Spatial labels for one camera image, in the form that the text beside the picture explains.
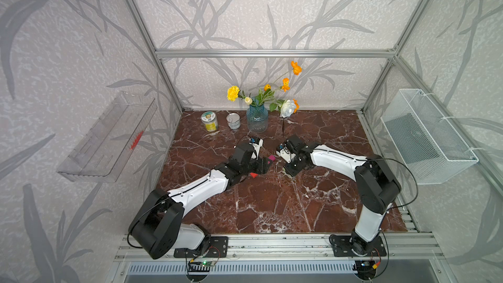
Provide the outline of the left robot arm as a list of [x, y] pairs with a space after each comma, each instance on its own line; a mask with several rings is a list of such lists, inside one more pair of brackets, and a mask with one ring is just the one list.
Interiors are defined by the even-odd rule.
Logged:
[[169, 250], [202, 256], [210, 250], [211, 234], [203, 227], [183, 223], [184, 217], [215, 195], [230, 190], [249, 175], [265, 174], [271, 160], [260, 157], [263, 140], [251, 137], [236, 145], [234, 154], [203, 177], [184, 186], [150, 192], [128, 227], [127, 242], [159, 259]]

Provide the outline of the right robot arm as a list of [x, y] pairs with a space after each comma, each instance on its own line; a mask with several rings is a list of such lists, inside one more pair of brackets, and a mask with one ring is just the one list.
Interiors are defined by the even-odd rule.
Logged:
[[366, 256], [377, 247], [382, 221], [402, 191], [384, 158], [380, 155], [351, 155], [316, 142], [306, 144], [297, 136], [281, 143], [276, 148], [276, 154], [286, 161], [284, 172], [290, 177], [318, 166], [355, 181], [363, 204], [356, 227], [349, 238], [332, 235], [330, 243], [359, 256]]

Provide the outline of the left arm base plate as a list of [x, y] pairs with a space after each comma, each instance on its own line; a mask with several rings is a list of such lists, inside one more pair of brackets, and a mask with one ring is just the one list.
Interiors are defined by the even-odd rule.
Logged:
[[174, 250], [175, 258], [225, 258], [229, 247], [229, 237], [211, 236], [195, 249], [177, 248]]

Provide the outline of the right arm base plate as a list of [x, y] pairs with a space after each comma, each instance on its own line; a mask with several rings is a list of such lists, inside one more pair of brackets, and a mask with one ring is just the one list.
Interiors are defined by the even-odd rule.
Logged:
[[332, 234], [329, 237], [329, 243], [335, 257], [370, 257], [374, 254], [385, 257], [388, 255], [386, 244], [379, 235], [367, 242], [356, 233], [351, 235]]

